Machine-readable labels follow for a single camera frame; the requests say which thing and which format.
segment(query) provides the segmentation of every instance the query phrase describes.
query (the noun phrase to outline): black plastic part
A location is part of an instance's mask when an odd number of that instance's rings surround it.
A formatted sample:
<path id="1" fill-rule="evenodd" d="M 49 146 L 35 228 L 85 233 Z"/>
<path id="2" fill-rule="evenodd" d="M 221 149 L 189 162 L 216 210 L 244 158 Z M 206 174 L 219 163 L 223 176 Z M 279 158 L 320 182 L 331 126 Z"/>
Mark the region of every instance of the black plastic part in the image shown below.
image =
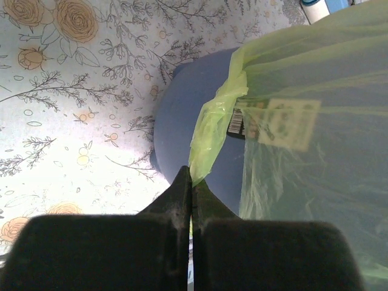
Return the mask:
<path id="1" fill-rule="evenodd" d="M 339 230 L 325 223 L 244 221 L 189 168 L 136 216 L 41 216 L 24 228 L 0 291 L 362 291 Z"/>
<path id="2" fill-rule="evenodd" d="M 202 241 L 203 291 L 364 290 L 344 237 L 325 223 L 215 219 Z"/>

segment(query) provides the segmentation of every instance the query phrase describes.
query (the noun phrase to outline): floor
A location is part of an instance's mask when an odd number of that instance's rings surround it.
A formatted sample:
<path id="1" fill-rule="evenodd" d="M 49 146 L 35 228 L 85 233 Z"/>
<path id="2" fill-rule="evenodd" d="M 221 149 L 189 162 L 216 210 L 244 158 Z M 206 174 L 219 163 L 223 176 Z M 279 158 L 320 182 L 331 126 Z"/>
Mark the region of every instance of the floor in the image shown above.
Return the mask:
<path id="1" fill-rule="evenodd" d="M 172 70 L 306 23 L 297 0 L 2 2 L 0 256 L 36 215 L 142 210 Z"/>

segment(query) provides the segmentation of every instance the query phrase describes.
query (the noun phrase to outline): rose pattern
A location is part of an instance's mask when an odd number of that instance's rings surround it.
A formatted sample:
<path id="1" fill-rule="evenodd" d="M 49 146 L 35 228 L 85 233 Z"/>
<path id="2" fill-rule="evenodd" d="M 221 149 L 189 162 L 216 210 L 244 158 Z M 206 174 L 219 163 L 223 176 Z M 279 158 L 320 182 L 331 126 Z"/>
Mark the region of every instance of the rose pattern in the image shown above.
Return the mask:
<path id="1" fill-rule="evenodd" d="M 85 43 L 97 34 L 96 14 L 86 1 L 60 0 L 54 16 L 58 31 L 72 41 Z"/>
<path id="2" fill-rule="evenodd" d="M 82 214 L 81 209 L 74 203 L 71 202 L 62 202 L 57 205 L 52 206 L 48 211 L 47 214 L 54 214 L 54 215 L 60 215 L 60 214 Z"/>
<path id="3" fill-rule="evenodd" d="M 36 27 L 53 21 L 40 0 L 4 0 L 4 11 L 18 24 Z"/>
<path id="4" fill-rule="evenodd" d="M 26 217 L 17 217 L 11 219 L 9 222 L 5 223 L 1 229 L 0 239 L 3 241 L 8 241 L 10 243 L 16 241 L 21 230 L 28 222 Z"/>
<path id="5" fill-rule="evenodd" d="M 42 66 L 43 61 L 47 58 L 43 55 L 43 52 L 35 48 L 22 50 L 18 56 L 19 65 L 26 70 L 33 70 Z"/>

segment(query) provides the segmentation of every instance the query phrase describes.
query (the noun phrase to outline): blue object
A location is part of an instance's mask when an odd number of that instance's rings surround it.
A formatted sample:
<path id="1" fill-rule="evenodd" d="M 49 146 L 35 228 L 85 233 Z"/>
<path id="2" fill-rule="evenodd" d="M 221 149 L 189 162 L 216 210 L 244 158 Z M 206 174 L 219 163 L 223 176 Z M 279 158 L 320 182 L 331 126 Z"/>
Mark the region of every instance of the blue object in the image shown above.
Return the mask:
<path id="1" fill-rule="evenodd" d="M 190 143 L 202 106 L 214 98 L 228 77 L 236 49 L 213 53 L 176 68 L 155 118 L 153 165 L 171 183 L 189 161 Z M 243 184 L 244 140 L 227 136 L 212 172 L 210 190 L 238 214 Z"/>
<path id="2" fill-rule="evenodd" d="M 325 1 L 330 14 L 337 12 L 338 10 L 350 7 L 348 0 L 301 0 L 305 6 L 311 6 L 319 1 Z"/>
<path id="3" fill-rule="evenodd" d="M 348 0 L 326 0 L 327 8 L 329 9 L 330 14 L 337 12 L 338 10 L 348 8 Z"/>

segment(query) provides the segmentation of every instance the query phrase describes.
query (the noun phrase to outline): yellow-green plastic bag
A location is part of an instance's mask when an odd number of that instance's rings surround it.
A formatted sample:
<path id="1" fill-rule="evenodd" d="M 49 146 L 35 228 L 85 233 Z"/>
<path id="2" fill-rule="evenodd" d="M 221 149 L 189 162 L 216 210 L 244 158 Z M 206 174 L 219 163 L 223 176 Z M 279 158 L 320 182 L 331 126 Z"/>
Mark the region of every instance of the yellow-green plastic bag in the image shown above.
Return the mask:
<path id="1" fill-rule="evenodd" d="M 240 216 L 334 223 L 369 284 L 388 284 L 387 12 L 388 1 L 371 0 L 239 48 L 189 159 L 195 185 L 240 109 Z"/>

